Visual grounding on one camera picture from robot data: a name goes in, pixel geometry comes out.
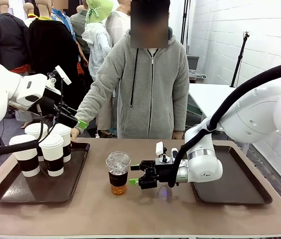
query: gray floor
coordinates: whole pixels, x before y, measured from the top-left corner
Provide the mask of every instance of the gray floor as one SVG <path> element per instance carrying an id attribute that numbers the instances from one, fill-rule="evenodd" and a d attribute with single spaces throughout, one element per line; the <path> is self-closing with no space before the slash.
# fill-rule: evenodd
<path id="1" fill-rule="evenodd" d="M 195 123 L 199 122 L 199 119 L 196 117 L 188 116 L 187 118 L 188 121 L 190 121 L 187 122 L 187 124 L 189 125 L 194 125 Z M 2 121 L 0 122 L 0 134 L 4 129 L 2 139 L 5 145 L 8 145 L 9 140 L 13 136 L 24 133 L 24 130 L 20 128 L 22 125 L 22 122 L 16 121 L 15 119 L 4 119 L 4 124 Z M 95 128 L 95 123 L 91 122 L 88 131 L 85 131 L 81 135 L 81 137 L 95 137 L 93 135 L 95 132 L 92 130 L 93 128 Z M 213 138 L 222 140 L 228 139 L 227 136 L 223 133 L 213 134 Z M 267 161 L 259 152 L 257 152 L 257 150 L 253 146 L 250 147 L 247 156 L 252 160 L 255 166 L 261 171 L 261 173 L 267 178 L 267 180 L 272 184 L 272 186 L 281 196 L 281 177 L 277 174 L 277 172 L 267 163 Z M 8 157 L 9 155 L 0 156 L 0 166 L 6 161 Z"/>

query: green hat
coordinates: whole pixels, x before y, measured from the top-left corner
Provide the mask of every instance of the green hat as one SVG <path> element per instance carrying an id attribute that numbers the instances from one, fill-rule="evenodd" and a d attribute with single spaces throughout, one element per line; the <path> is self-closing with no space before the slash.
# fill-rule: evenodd
<path id="1" fill-rule="evenodd" d="M 101 22 L 112 12 L 112 0 L 86 0 L 89 9 L 86 14 L 86 22 Z"/>

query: plastic dome lid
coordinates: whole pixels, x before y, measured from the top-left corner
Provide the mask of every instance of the plastic dome lid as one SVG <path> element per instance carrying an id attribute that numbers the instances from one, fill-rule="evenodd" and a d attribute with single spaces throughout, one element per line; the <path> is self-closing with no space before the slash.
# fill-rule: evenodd
<path id="1" fill-rule="evenodd" d="M 44 149 L 56 148 L 63 145 L 64 139 L 59 134 L 51 133 L 39 146 Z"/>
<path id="2" fill-rule="evenodd" d="M 43 124 L 43 132 L 48 130 L 48 126 L 46 124 Z M 26 134 L 37 134 L 41 131 L 41 123 L 32 123 L 28 125 L 24 132 Z"/>
<path id="3" fill-rule="evenodd" d="M 56 134 L 59 134 L 61 136 L 66 135 L 70 132 L 71 132 L 71 128 L 66 126 L 66 125 L 63 125 L 61 123 L 57 123 L 55 125 L 54 129 L 52 130 L 52 133 L 56 133 Z"/>
<path id="4" fill-rule="evenodd" d="M 33 141 L 33 140 L 36 140 L 36 138 L 34 137 L 34 135 L 31 135 L 31 134 L 17 135 L 10 139 L 9 145 L 25 143 L 25 142 L 29 142 L 29 141 Z"/>

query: white paper cup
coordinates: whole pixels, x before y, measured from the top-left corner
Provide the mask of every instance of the white paper cup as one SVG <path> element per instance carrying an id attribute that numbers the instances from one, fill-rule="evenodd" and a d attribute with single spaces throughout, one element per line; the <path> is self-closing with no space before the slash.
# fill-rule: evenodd
<path id="1" fill-rule="evenodd" d="M 57 177 L 64 172 L 63 138 L 51 133 L 39 146 L 42 149 L 47 172 L 52 177 Z"/>
<path id="2" fill-rule="evenodd" d="M 64 163 L 71 160 L 71 128 L 57 123 L 51 133 L 56 133 L 62 136 L 63 142 L 63 160 Z"/>
<path id="3" fill-rule="evenodd" d="M 9 145 L 25 143 L 32 140 L 36 140 L 33 135 L 17 135 L 10 139 Z M 35 148 L 15 152 L 14 155 L 25 177 L 33 177 L 40 172 L 37 151 Z"/>
<path id="4" fill-rule="evenodd" d="M 48 126 L 46 124 L 43 124 L 42 138 L 44 138 L 47 135 L 47 130 L 48 130 Z M 41 132 L 41 123 L 32 123 L 32 124 L 28 125 L 25 128 L 24 132 L 26 134 L 33 135 L 36 139 L 38 139 L 40 136 L 40 132 Z M 44 161 L 41 148 L 38 147 L 38 148 L 36 148 L 36 150 L 37 150 L 37 156 L 39 158 L 39 161 Z"/>

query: person's hand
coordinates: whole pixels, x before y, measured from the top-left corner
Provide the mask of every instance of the person's hand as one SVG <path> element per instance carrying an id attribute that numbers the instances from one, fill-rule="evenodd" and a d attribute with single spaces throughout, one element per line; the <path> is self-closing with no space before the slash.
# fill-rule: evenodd
<path id="1" fill-rule="evenodd" d="M 84 65 L 84 67 L 88 67 L 89 66 L 89 62 L 88 62 L 88 60 L 85 57 L 83 57 L 83 65 Z"/>
<path id="2" fill-rule="evenodd" d="M 80 134 L 80 131 L 77 128 L 71 129 L 71 141 L 76 142 L 77 136 Z"/>
<path id="3" fill-rule="evenodd" d="M 174 131 L 172 133 L 172 138 L 171 139 L 182 139 L 183 132 L 182 131 Z"/>

